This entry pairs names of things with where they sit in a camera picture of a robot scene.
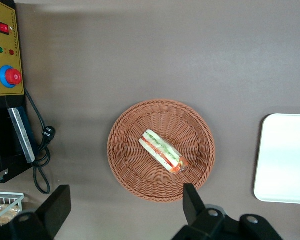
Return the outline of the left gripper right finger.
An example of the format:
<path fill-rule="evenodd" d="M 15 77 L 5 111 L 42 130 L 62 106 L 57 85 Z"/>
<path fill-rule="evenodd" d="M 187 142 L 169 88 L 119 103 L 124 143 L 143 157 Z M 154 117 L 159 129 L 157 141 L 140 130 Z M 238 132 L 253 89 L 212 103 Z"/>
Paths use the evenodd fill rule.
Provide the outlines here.
<path fill-rule="evenodd" d="M 207 208 L 191 183 L 183 185 L 183 212 L 187 225 L 174 240 L 217 240 L 224 226 L 225 216 L 215 207 Z"/>

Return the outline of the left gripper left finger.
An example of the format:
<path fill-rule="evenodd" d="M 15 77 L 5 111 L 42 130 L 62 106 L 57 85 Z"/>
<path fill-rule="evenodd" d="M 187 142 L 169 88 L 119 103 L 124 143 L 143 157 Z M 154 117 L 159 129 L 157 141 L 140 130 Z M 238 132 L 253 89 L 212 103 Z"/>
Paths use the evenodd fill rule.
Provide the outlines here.
<path fill-rule="evenodd" d="M 0 227 L 0 240 L 53 240 L 72 210 L 71 189 L 60 185 L 35 211 L 20 212 Z"/>

